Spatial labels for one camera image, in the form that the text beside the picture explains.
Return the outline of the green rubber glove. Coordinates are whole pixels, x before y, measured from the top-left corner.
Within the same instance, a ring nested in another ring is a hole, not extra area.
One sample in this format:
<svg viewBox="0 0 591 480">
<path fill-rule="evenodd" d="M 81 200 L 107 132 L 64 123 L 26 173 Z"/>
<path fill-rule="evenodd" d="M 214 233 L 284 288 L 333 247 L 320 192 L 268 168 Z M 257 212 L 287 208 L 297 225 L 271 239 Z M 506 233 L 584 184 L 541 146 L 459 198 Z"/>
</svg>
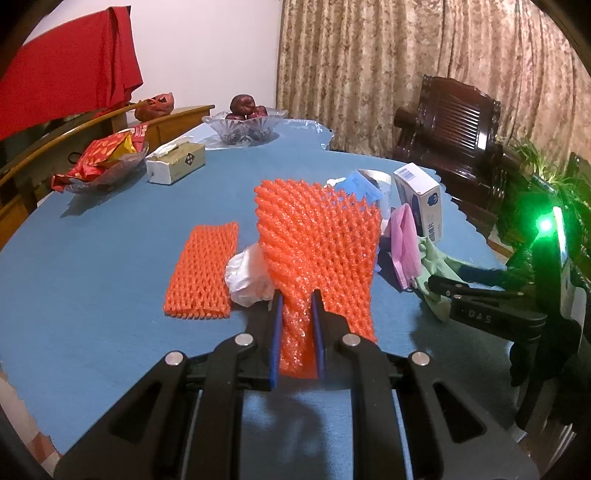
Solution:
<svg viewBox="0 0 591 480">
<path fill-rule="evenodd" d="M 415 279 L 415 286 L 432 313 L 442 323 L 448 323 L 451 301 L 441 294 L 432 292 L 428 286 L 428 280 L 432 275 L 438 275 L 454 282 L 463 282 L 460 268 L 471 267 L 471 264 L 445 254 L 428 237 L 418 236 L 417 239 L 422 269 L 420 275 Z"/>
</svg>

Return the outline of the blue white cardboard box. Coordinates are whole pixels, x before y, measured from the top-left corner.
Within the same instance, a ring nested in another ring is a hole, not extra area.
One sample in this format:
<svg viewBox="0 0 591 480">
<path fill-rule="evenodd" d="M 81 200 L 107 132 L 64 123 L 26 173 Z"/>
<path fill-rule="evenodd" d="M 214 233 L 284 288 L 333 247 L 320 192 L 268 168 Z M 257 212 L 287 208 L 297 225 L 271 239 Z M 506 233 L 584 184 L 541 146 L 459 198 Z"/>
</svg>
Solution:
<svg viewBox="0 0 591 480">
<path fill-rule="evenodd" d="M 443 236 L 440 184 L 415 163 L 407 163 L 393 174 L 402 204 L 408 204 L 419 236 L 438 242 Z"/>
</svg>

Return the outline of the blue plastic bag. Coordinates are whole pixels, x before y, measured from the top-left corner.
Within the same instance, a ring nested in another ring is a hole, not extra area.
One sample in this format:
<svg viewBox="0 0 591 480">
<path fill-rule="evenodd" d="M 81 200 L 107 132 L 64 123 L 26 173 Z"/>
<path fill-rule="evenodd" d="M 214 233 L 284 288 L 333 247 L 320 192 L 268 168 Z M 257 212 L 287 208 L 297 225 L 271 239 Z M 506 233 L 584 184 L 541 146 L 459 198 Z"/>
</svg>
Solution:
<svg viewBox="0 0 591 480">
<path fill-rule="evenodd" d="M 365 198 L 369 203 L 377 203 L 381 208 L 389 209 L 392 177 L 386 172 L 373 169 L 358 169 L 346 177 L 328 179 L 325 186 L 354 194 L 356 198 Z"/>
</svg>

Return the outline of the large orange foam net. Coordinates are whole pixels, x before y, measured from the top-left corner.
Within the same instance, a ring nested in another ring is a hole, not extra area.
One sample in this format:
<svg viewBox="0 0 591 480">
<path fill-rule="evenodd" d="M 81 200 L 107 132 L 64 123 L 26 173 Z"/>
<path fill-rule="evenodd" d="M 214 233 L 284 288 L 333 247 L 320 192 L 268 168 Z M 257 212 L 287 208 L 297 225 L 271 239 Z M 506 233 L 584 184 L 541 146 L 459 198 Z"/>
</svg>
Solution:
<svg viewBox="0 0 591 480">
<path fill-rule="evenodd" d="M 325 309 L 342 315 L 349 329 L 377 339 L 370 314 L 380 208 L 342 190 L 293 179 L 264 180 L 256 187 L 259 246 L 273 287 L 283 294 L 280 372 L 317 375 L 311 295 L 321 291 Z"/>
</svg>

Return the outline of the pink face mask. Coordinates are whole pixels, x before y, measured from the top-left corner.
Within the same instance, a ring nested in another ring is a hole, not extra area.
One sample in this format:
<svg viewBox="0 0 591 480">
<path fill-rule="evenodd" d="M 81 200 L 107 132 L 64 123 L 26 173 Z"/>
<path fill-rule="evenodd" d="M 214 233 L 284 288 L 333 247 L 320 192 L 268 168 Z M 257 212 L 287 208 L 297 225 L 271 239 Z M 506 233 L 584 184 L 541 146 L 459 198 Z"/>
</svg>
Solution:
<svg viewBox="0 0 591 480">
<path fill-rule="evenodd" d="M 414 288 L 422 272 L 419 241 L 412 209 L 408 203 L 394 208 L 381 224 L 381 238 L 389 242 L 394 275 L 402 290 Z"/>
</svg>

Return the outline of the green potted plant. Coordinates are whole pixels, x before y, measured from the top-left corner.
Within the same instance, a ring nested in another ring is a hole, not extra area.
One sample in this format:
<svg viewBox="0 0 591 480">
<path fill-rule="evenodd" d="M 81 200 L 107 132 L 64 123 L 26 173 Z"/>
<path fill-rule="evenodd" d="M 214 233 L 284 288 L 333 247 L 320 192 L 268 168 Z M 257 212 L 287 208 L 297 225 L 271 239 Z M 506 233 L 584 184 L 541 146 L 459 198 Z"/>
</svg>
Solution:
<svg viewBox="0 0 591 480">
<path fill-rule="evenodd" d="M 590 161 L 571 152 L 560 169 L 529 139 L 513 139 L 510 146 L 522 161 L 530 184 L 546 191 L 567 210 L 580 217 L 590 214 Z"/>
</svg>

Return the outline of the blue tablecloth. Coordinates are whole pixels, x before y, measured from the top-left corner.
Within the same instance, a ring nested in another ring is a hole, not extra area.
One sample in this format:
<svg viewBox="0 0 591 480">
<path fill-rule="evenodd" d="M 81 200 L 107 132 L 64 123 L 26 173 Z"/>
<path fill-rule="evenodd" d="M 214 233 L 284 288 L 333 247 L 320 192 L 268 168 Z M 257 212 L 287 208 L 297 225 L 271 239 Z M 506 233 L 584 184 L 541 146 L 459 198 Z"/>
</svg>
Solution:
<svg viewBox="0 0 591 480">
<path fill-rule="evenodd" d="M 145 173 L 104 196 L 51 194 L 1 251 L 1 362 L 40 430 L 64 454 L 165 353 L 193 356 L 242 332 L 253 311 L 178 320 L 163 314 L 174 267 L 196 225 L 238 222 L 238 251 L 259 239 L 254 191 L 263 180 L 325 184 L 356 169 L 388 176 L 402 163 L 328 151 L 318 133 L 283 125 L 261 146 L 214 150 L 170 186 Z M 372 285 L 384 351 L 427 351 L 505 428 L 517 391 L 508 345 L 443 324 L 421 296 L 397 290 L 387 262 Z M 281 377 L 247 393 L 241 479 L 351 479 L 346 391 Z"/>
</svg>

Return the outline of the beige patterned curtain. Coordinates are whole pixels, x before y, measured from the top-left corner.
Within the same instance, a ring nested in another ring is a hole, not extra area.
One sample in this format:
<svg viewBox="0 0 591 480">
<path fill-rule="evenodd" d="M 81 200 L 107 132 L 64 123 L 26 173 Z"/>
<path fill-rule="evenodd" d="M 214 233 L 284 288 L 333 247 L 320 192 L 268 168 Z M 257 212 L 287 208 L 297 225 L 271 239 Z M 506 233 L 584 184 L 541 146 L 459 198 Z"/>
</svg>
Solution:
<svg viewBox="0 0 591 480">
<path fill-rule="evenodd" d="M 335 133 L 346 152 L 388 157 L 394 113 L 425 76 L 501 104 L 503 139 L 529 139 L 557 164 L 590 153 L 590 75 L 531 1 L 287 1 L 276 100 Z"/>
</svg>

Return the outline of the glass snack dish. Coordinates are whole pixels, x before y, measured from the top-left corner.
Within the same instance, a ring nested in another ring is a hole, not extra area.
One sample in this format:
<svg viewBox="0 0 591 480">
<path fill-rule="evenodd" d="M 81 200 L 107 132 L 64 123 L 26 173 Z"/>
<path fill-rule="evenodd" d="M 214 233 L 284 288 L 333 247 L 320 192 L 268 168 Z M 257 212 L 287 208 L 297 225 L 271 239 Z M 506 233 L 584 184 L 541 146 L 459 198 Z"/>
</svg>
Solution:
<svg viewBox="0 0 591 480">
<path fill-rule="evenodd" d="M 148 154 L 148 150 L 149 143 L 145 142 L 143 148 L 139 152 L 123 155 L 117 164 L 106 170 L 94 180 L 82 181 L 79 179 L 72 179 L 70 183 L 64 187 L 64 191 L 73 194 L 108 193 L 123 183 L 132 172 L 139 168 L 139 165 Z"/>
</svg>

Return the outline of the white tissue box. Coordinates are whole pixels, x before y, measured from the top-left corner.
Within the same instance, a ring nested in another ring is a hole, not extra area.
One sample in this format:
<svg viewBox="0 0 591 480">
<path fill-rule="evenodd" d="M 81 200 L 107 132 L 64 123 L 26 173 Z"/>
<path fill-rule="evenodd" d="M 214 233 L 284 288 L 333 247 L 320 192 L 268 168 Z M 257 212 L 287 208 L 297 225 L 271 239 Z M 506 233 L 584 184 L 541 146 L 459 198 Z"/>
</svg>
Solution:
<svg viewBox="0 0 591 480">
<path fill-rule="evenodd" d="M 145 165 L 150 183 L 171 185 L 205 165 L 205 146 L 180 137 L 156 148 Z"/>
</svg>

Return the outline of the red snack packets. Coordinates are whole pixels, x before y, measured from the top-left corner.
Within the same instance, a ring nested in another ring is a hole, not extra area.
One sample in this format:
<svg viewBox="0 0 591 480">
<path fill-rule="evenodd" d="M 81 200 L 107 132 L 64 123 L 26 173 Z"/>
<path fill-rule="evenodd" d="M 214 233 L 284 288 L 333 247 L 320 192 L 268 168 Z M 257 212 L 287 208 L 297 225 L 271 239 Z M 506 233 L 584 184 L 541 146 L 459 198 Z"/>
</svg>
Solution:
<svg viewBox="0 0 591 480">
<path fill-rule="evenodd" d="M 147 142 L 147 127 L 146 123 L 142 123 L 92 141 L 73 168 L 65 174 L 52 176 L 51 189 L 62 193 L 72 179 L 92 181 L 117 164 L 123 155 L 139 152 Z"/>
</svg>

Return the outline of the dark red apples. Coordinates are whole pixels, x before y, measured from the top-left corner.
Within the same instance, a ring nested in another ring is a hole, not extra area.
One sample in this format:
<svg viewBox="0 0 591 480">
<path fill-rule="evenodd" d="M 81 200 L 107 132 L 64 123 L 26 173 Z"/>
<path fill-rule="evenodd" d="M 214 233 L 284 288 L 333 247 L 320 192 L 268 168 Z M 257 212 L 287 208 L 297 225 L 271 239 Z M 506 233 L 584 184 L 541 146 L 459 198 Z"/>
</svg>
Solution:
<svg viewBox="0 0 591 480">
<path fill-rule="evenodd" d="M 225 116 L 229 120 L 247 120 L 266 117 L 266 106 L 257 105 L 253 97 L 247 94 L 239 94 L 232 98 L 229 104 L 229 113 Z"/>
</svg>

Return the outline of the wooden bench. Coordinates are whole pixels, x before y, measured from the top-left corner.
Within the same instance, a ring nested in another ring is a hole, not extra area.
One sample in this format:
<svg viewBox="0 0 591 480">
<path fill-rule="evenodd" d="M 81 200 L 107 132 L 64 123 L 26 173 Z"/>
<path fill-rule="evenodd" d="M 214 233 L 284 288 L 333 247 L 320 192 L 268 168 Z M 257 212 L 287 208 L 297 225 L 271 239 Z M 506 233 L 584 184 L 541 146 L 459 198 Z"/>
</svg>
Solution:
<svg viewBox="0 0 591 480">
<path fill-rule="evenodd" d="M 50 177 L 69 170 L 93 140 L 138 124 L 131 118 L 132 112 L 146 103 L 129 103 L 96 117 L 92 112 L 79 115 L 1 166 L 1 250 L 50 193 Z M 169 115 L 148 121 L 149 151 L 199 125 L 214 108 L 214 104 L 178 107 Z"/>
</svg>

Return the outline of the orange red bag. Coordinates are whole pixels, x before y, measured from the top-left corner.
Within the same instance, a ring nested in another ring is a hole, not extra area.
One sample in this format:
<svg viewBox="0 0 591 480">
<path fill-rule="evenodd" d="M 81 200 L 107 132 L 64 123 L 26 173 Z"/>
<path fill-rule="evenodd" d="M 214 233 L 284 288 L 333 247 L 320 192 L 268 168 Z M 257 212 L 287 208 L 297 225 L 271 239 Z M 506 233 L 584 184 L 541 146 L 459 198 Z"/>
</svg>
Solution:
<svg viewBox="0 0 591 480">
<path fill-rule="evenodd" d="M 134 117 L 140 123 L 169 115 L 174 109 L 174 96 L 171 92 L 158 94 L 137 103 Z"/>
</svg>

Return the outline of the red cloth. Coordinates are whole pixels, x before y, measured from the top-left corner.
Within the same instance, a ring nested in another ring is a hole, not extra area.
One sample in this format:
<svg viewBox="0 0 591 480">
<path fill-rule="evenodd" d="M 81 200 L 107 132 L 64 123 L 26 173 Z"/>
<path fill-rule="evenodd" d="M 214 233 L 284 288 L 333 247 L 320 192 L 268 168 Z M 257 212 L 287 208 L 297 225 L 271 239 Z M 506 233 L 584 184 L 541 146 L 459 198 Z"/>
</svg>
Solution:
<svg viewBox="0 0 591 480">
<path fill-rule="evenodd" d="M 1 138 L 121 107 L 142 84 L 128 6 L 66 22 L 22 46 L 1 77 Z"/>
</svg>

